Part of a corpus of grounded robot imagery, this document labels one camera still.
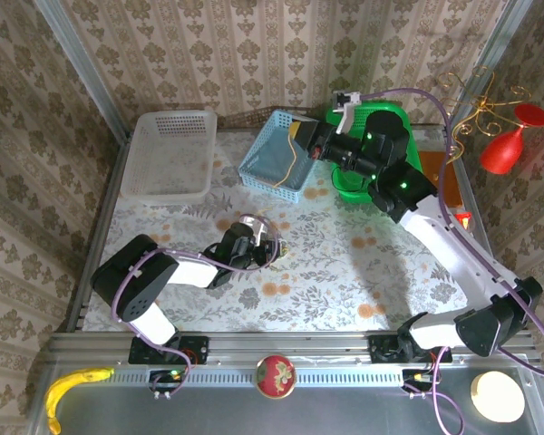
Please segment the small black connector board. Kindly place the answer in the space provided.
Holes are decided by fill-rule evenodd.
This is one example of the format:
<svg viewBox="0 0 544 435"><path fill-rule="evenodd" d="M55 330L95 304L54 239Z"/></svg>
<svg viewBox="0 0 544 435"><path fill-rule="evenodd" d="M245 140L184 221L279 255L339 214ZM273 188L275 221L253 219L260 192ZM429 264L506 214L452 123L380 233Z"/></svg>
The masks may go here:
<svg viewBox="0 0 544 435"><path fill-rule="evenodd" d="M421 393L432 390L433 370L413 370L402 371L403 389L406 392Z"/></svg>
<svg viewBox="0 0 544 435"><path fill-rule="evenodd" d="M153 393L173 394L181 385L182 375L178 370L151 371L149 387Z"/></svg>

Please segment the cream round disc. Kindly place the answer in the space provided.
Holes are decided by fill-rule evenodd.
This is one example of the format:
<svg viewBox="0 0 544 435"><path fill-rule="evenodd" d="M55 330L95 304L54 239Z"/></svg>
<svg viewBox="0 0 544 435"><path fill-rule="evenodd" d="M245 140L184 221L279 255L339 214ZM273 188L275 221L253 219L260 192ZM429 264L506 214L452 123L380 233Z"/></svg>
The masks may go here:
<svg viewBox="0 0 544 435"><path fill-rule="evenodd" d="M512 423L525 411L521 387L506 373L491 371L471 382L471 401L477 412L489 421Z"/></svg>

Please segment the red wine glass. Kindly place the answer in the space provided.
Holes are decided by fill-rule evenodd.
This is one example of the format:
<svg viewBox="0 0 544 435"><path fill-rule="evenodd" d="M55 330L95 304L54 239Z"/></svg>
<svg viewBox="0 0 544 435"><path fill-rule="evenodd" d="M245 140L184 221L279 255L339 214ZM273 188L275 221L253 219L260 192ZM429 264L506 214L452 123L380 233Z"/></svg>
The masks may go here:
<svg viewBox="0 0 544 435"><path fill-rule="evenodd" d="M517 104L514 115L517 128L499 134L481 154L481 166L492 174L504 175L513 168L523 152L523 132L527 128L544 127L544 110L538 105Z"/></svg>

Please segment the floral tablecloth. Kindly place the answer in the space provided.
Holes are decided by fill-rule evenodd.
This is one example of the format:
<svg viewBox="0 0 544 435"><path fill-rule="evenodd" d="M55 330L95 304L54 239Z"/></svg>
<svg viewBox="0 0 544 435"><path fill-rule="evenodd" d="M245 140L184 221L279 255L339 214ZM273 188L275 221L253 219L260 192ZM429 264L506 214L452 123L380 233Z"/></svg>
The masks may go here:
<svg viewBox="0 0 544 435"><path fill-rule="evenodd" d="M116 200L104 258L139 234L198 252L244 213L269 218L287 242L286 256L270 268L235 274L226 285L167 286L157 303L180 330L393 330L415 314L466 305L463 291L415 237L376 207L340 198L327 163L316 163L297 203L244 186L238 165L255 138L252 130L218 134L211 188L199 204Z"/></svg>

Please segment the aluminium frame post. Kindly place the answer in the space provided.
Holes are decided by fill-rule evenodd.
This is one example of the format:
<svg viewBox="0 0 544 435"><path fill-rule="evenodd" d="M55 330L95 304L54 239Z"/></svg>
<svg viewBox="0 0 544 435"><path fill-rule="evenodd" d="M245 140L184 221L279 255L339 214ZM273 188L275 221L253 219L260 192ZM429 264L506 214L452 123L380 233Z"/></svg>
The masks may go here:
<svg viewBox="0 0 544 435"><path fill-rule="evenodd" d="M459 95L459 102L467 102L471 96L484 93L491 80L491 73L495 71L500 58L505 53L532 2L533 0L508 0L506 2L498 22L475 63L474 72L468 76L461 75L466 87Z"/></svg>
<svg viewBox="0 0 544 435"><path fill-rule="evenodd" d="M97 71L93 57L87 53L86 46L76 32L69 15L59 0L34 1L113 136L121 145L125 145L130 138L130 128L123 120L112 94Z"/></svg>

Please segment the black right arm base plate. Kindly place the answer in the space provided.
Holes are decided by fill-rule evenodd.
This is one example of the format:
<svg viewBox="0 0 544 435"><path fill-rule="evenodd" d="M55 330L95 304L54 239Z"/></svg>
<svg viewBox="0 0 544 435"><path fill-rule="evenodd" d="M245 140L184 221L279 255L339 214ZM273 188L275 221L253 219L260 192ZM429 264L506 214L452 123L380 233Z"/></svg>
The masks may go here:
<svg viewBox="0 0 544 435"><path fill-rule="evenodd" d="M368 337L372 363L432 363L441 347L423 349L412 338L397 334L376 334Z"/></svg>

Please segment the orange mat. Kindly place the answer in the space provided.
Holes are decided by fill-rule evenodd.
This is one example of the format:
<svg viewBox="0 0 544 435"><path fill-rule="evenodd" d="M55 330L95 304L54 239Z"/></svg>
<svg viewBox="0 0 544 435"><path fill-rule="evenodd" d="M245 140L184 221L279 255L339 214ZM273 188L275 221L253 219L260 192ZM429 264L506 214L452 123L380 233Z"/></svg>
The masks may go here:
<svg viewBox="0 0 544 435"><path fill-rule="evenodd" d="M439 177L444 158L441 151L419 151L418 155L426 178L436 187L439 187ZM445 167L444 175L444 200L449 208L462 208L463 201L460 187L455 174L453 163Z"/></svg>

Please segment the white plastic basket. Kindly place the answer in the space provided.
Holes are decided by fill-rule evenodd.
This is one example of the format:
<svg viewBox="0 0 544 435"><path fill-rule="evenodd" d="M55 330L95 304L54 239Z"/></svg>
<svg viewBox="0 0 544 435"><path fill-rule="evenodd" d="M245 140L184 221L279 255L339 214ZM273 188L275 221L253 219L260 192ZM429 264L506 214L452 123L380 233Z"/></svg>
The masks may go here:
<svg viewBox="0 0 544 435"><path fill-rule="evenodd" d="M214 111L155 111L140 116L121 194L151 206L198 204L209 192L218 117Z"/></svg>

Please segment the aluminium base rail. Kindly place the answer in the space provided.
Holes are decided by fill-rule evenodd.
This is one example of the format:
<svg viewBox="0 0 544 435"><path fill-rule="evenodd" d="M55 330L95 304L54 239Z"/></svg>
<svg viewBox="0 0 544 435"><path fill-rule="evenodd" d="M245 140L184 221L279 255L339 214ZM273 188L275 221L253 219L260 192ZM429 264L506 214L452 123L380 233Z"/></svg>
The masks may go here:
<svg viewBox="0 0 544 435"><path fill-rule="evenodd" d="M297 367L365 367L371 363L370 340L380 331L207 333L206 367L253 368L270 354L282 354ZM134 335L120 332L56 333L46 345L51 361L78 366L128 364Z"/></svg>

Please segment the yellow banana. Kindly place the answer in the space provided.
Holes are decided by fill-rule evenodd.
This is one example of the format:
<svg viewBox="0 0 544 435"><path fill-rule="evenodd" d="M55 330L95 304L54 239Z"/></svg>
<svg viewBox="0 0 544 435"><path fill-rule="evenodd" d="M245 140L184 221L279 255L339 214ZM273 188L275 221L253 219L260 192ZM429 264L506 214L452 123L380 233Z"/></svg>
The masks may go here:
<svg viewBox="0 0 544 435"><path fill-rule="evenodd" d="M56 380L44 396L47 426L52 435L60 435L62 428L56 417L56 409L62 397L73 387L84 383L101 382L115 373L112 367L84 368L65 374Z"/></svg>

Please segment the blue plastic basket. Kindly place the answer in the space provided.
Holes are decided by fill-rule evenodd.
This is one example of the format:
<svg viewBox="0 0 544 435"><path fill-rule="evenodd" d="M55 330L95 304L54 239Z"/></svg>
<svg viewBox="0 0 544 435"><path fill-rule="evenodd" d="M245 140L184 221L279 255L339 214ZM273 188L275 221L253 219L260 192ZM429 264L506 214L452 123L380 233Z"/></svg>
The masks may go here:
<svg viewBox="0 0 544 435"><path fill-rule="evenodd" d="M298 203L314 162L294 140L290 148L288 127L292 121L311 119L274 110L239 165L238 174L246 187Z"/></svg>

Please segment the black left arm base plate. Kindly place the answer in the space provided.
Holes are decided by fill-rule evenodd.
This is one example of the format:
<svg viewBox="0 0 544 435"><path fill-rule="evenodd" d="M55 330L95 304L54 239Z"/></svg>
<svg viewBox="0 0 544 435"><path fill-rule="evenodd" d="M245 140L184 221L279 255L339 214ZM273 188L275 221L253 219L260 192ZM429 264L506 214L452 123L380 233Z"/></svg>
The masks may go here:
<svg viewBox="0 0 544 435"><path fill-rule="evenodd" d="M209 355L209 338L207 336L182 335L165 344L166 347L177 348L188 355L192 365L205 365ZM129 352L130 364L184 364L184 360L173 354L160 352L149 347L141 338L133 338Z"/></svg>

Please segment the red round pincushion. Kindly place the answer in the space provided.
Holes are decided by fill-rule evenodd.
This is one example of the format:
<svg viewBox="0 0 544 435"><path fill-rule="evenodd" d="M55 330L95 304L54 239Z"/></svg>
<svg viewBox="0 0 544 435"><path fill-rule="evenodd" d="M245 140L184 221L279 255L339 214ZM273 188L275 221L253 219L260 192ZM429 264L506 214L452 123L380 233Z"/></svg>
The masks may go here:
<svg viewBox="0 0 544 435"><path fill-rule="evenodd" d="M257 364L256 386L269 399L286 398L296 386L295 365L281 354L264 357Z"/></svg>

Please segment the green plastic basket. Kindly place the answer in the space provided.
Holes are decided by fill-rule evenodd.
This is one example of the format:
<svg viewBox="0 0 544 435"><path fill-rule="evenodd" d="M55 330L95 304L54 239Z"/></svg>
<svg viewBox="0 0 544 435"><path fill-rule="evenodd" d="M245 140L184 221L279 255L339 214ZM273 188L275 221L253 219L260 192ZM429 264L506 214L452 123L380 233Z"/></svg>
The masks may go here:
<svg viewBox="0 0 544 435"><path fill-rule="evenodd" d="M402 107L393 101L363 101L359 106L356 106L354 121L348 135L355 139L363 138L366 118L375 111L390 111L402 120L404 128L409 132L406 161L422 172L423 167L416 148L409 117ZM353 204L368 204L372 202L366 190L366 180L363 177L352 171L342 171L335 164L332 165L332 168L334 187L344 202Z"/></svg>

